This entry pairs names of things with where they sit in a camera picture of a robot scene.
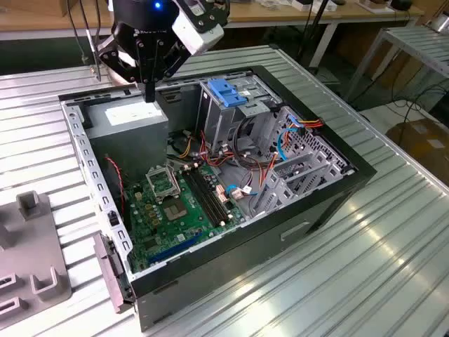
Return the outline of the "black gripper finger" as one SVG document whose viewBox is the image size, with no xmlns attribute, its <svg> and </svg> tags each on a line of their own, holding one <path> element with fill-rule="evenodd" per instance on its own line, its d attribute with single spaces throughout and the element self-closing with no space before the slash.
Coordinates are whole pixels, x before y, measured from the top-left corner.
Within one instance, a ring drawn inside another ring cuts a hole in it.
<svg viewBox="0 0 449 337">
<path fill-rule="evenodd" d="M 149 101 L 155 101 L 156 83 L 171 78 L 189 58 L 189 51 L 180 42 L 176 41 L 172 46 L 168 42 L 158 40 L 151 70 L 149 83 Z"/>
<path fill-rule="evenodd" d="M 135 83 L 146 103 L 151 102 L 151 79 L 144 74 L 144 70 L 139 63 L 132 66 L 120 59 L 117 44 L 100 44 L 98 46 L 98 56 L 108 68 L 123 80 L 126 80 L 128 83 Z"/>
</svg>

